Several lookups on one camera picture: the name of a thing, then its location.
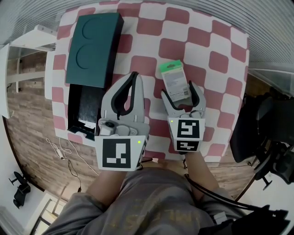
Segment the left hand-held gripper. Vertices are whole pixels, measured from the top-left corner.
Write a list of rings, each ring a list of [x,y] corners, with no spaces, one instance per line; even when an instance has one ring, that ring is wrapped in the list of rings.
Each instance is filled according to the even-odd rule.
[[[128,109],[124,104],[131,89]],[[140,168],[149,139],[150,126],[140,122],[138,116],[122,118],[118,114],[144,114],[142,77],[131,72],[117,80],[105,93],[99,119],[100,133],[95,136],[98,167],[108,171],[136,171]]]

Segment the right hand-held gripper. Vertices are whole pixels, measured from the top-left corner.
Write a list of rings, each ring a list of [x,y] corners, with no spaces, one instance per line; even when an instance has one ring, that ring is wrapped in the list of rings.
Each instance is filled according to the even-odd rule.
[[[206,99],[201,89],[189,81],[192,110],[187,112],[177,108],[166,90],[161,90],[161,97],[167,111],[170,136],[174,150],[179,153],[200,151],[205,131]]]

